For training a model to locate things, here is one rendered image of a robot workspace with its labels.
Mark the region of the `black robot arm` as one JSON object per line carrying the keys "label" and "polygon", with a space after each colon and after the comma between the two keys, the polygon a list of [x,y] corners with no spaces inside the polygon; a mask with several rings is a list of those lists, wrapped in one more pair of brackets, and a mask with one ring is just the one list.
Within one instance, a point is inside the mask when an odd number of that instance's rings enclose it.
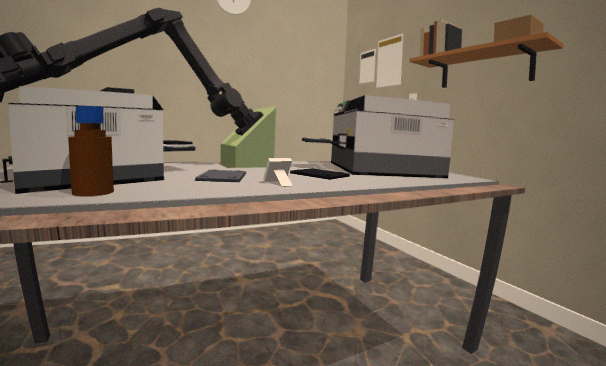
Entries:
{"label": "black robot arm", "polygon": [[25,78],[23,85],[49,77],[57,78],[118,46],[164,31],[205,87],[212,112],[219,117],[231,114],[238,126],[235,132],[243,135],[263,117],[263,113],[248,109],[240,93],[220,80],[187,32],[182,17],[178,11],[154,8],[87,37],[49,47],[42,53],[24,33],[4,33],[0,35],[0,72],[3,74],[20,68],[19,75]]}

